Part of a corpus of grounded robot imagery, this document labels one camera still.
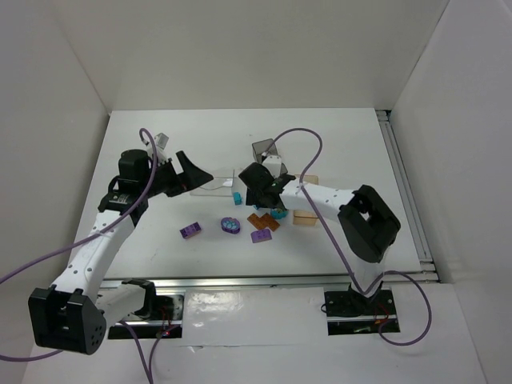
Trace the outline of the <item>orange flat lego plate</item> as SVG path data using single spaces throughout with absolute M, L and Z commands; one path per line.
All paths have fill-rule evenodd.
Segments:
M 253 225 L 257 230 L 269 229 L 271 231 L 276 231 L 280 227 L 280 224 L 277 220 L 275 220 L 270 214 L 265 213 L 263 216 L 257 216 L 256 214 L 251 214 L 247 221 Z

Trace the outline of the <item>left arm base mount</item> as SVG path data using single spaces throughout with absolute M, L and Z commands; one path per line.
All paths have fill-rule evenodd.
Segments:
M 151 299 L 150 311 L 137 310 L 135 304 L 143 304 L 140 294 L 105 294 L 98 306 L 104 311 L 110 325 L 106 337 L 109 340 L 132 339 L 124 327 L 127 324 L 140 339 L 173 339 L 182 337 L 182 318 L 185 296 L 160 294 Z

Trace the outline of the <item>clear plastic container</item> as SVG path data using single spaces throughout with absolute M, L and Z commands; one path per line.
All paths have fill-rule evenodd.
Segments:
M 198 197 L 226 197 L 232 198 L 236 186 L 236 169 L 218 168 L 210 172 L 213 179 L 190 192 L 191 196 Z

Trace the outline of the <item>aluminium rail right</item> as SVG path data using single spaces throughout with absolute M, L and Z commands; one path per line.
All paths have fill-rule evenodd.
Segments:
M 394 171 L 395 179 L 397 180 L 398 190 L 404 205 L 405 214 L 409 228 L 412 234 L 412 239 L 418 255 L 418 260 L 421 266 L 421 272 L 415 273 L 417 280 L 421 282 L 439 282 L 430 246 L 426 239 L 426 234 L 419 217 L 418 208 L 415 204 L 412 189 L 410 187 L 409 179 L 407 177 L 406 168 L 402 160 L 398 142 L 396 140 L 393 127 L 390 123 L 389 110 L 376 110 L 376 117 L 380 126 L 386 149 L 390 157 L 390 163 Z

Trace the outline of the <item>aluminium rail front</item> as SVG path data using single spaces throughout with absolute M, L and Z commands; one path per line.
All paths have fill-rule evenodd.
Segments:
M 320 274 L 226 278 L 150 278 L 150 281 L 159 289 L 205 289 L 215 287 L 324 286 L 348 284 L 350 279 L 343 274 Z

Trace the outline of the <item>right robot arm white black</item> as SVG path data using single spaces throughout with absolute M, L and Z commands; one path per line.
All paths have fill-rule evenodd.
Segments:
M 252 163 L 239 174 L 247 197 L 263 208 L 313 212 L 322 224 L 351 279 L 351 289 L 373 297 L 382 285 L 384 262 L 401 223 L 375 188 L 334 189 L 304 180 L 277 177 Z

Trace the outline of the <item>purple rounded printed lego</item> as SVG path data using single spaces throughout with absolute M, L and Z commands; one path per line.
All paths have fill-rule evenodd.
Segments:
M 236 218 L 224 217 L 221 219 L 221 229 L 229 234 L 238 234 L 241 224 Z

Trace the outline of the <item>light purple curved lego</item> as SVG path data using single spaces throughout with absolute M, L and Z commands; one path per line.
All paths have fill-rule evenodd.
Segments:
M 268 228 L 256 230 L 250 234 L 252 243 L 266 242 L 272 239 L 271 231 Z

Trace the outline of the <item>aluminium rail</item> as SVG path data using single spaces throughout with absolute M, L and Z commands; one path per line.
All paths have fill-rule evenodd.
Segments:
M 350 279 L 343 274 L 320 274 L 226 278 L 150 278 L 150 281 L 159 289 L 205 289 L 215 287 L 324 286 L 348 284 Z
M 412 234 L 412 239 L 418 255 L 418 260 L 421 266 L 421 272 L 415 273 L 417 280 L 421 282 L 439 282 L 430 246 L 426 239 L 426 234 L 419 217 L 418 208 L 415 204 L 412 189 L 410 187 L 409 179 L 407 177 L 406 168 L 402 160 L 398 142 L 396 140 L 393 127 L 390 123 L 389 110 L 376 110 L 376 117 L 380 126 L 386 149 L 390 157 L 390 163 L 394 171 L 395 179 L 397 180 L 398 190 L 404 205 L 405 214 L 409 228 Z

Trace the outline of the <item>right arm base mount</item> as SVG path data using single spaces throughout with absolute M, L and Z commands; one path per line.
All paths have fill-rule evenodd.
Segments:
M 320 310 L 326 315 L 329 336 L 399 333 L 394 296 L 380 290 L 374 298 L 360 297 L 350 289 L 326 291 Z

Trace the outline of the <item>teal rounded printed lego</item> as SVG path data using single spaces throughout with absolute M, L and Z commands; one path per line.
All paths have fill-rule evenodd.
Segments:
M 270 216 L 275 220 L 281 220 L 288 215 L 288 210 L 273 208 L 270 210 Z

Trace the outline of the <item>amber plastic container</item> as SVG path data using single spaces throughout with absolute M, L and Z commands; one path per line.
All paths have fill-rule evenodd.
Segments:
M 318 184 L 318 176 L 306 174 L 303 181 L 309 184 Z M 293 216 L 293 224 L 296 226 L 315 226 L 318 217 L 314 212 L 295 210 Z

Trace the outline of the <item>purple lego brick left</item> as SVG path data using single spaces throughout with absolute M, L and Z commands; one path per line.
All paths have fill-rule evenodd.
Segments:
M 199 225 L 198 222 L 194 222 L 188 226 L 185 226 L 183 228 L 180 229 L 180 235 L 184 238 L 184 239 L 189 239 L 197 234 L 199 234 L 200 232 L 202 231 L 202 228 L 201 226 Z

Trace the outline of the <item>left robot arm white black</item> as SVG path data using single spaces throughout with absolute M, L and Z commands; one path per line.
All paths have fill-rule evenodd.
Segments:
M 92 240 L 80 245 L 68 267 L 46 289 L 30 295 L 28 307 L 37 346 L 91 355 L 109 328 L 129 314 L 149 318 L 157 300 L 152 282 L 130 278 L 113 292 L 100 286 L 122 244 L 147 210 L 149 198 L 178 196 L 211 182 L 179 151 L 177 173 L 170 160 L 151 161 L 144 150 L 126 150 L 98 207 Z

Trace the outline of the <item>small teal lego brick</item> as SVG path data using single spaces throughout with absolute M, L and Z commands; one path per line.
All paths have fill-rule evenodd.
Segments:
M 239 192 L 233 192 L 232 196 L 233 196 L 234 204 L 236 206 L 240 206 L 243 204 L 243 198 Z

